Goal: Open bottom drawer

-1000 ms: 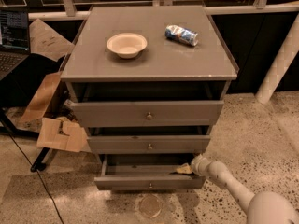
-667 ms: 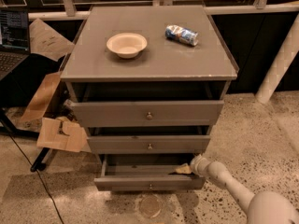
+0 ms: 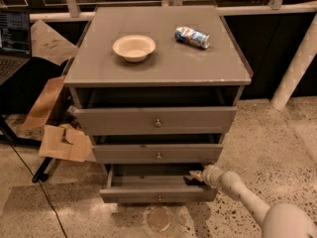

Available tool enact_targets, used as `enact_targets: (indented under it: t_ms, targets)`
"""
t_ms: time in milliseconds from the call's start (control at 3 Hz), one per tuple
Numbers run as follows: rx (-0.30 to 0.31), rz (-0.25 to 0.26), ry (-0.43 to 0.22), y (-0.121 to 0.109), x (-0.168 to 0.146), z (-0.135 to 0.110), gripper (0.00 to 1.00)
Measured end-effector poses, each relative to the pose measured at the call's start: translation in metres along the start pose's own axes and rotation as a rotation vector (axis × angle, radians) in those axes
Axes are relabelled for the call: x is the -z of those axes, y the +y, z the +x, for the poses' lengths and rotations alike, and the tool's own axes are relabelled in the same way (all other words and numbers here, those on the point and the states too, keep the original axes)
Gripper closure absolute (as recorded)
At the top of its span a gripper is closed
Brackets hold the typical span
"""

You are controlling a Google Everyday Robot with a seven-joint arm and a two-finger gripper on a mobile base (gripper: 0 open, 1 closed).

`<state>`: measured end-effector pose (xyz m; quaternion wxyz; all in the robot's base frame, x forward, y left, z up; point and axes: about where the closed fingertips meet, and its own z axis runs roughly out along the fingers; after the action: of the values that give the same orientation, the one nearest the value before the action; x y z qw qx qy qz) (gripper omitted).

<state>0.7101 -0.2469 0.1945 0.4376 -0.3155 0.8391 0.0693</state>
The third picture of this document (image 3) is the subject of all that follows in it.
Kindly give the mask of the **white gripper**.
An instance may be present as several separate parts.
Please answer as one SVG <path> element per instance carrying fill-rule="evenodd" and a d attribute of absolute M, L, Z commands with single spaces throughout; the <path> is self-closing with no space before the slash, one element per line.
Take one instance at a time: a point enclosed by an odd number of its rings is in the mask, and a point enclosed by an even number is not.
<path fill-rule="evenodd" d="M 210 186 L 215 187 L 225 187 L 225 172 L 220 170 L 218 167 L 213 166 L 210 163 L 203 164 L 205 168 L 203 172 L 201 171 L 190 171 L 190 175 L 200 182 L 205 182 Z"/>

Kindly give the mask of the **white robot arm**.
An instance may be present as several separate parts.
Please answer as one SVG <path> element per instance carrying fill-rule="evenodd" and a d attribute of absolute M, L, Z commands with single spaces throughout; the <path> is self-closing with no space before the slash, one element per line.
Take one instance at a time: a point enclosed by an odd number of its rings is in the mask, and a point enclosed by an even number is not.
<path fill-rule="evenodd" d="M 290 203 L 270 206 L 249 190 L 236 173 L 213 165 L 189 173 L 239 200 L 261 228 L 262 238 L 317 238 L 317 226 L 304 210 Z"/>

